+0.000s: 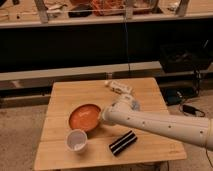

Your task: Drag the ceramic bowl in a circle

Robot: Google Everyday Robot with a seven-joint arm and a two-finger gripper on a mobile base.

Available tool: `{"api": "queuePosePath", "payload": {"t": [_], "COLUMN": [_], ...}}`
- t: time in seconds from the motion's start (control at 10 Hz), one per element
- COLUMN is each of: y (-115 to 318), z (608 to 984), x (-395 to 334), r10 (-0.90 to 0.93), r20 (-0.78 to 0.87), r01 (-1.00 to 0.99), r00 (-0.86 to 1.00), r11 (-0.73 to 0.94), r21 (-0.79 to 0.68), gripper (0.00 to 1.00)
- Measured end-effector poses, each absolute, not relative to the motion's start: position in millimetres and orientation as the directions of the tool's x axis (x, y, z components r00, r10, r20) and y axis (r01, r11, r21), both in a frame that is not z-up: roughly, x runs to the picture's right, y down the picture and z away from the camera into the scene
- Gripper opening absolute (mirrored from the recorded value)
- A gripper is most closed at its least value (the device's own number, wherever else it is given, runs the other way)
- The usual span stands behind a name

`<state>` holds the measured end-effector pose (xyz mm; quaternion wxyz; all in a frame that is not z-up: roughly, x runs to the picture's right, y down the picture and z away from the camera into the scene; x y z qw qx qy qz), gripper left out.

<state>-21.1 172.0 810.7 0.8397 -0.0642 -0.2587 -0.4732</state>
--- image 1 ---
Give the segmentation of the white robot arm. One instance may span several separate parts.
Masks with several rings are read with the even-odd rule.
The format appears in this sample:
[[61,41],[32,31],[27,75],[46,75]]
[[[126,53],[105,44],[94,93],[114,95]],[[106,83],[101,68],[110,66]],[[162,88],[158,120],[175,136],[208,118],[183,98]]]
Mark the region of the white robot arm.
[[213,119],[134,110],[135,98],[122,94],[100,114],[102,121],[147,131],[213,151]]

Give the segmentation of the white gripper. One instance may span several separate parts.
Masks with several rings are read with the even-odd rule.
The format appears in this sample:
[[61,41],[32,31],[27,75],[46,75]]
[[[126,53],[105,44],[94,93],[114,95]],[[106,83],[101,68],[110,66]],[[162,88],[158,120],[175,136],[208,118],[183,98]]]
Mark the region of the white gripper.
[[114,123],[113,123],[112,121],[109,121],[109,120],[108,120],[108,113],[109,113],[109,108],[108,108],[108,107],[104,108],[104,109],[99,113],[99,121],[100,121],[102,124],[114,126]]

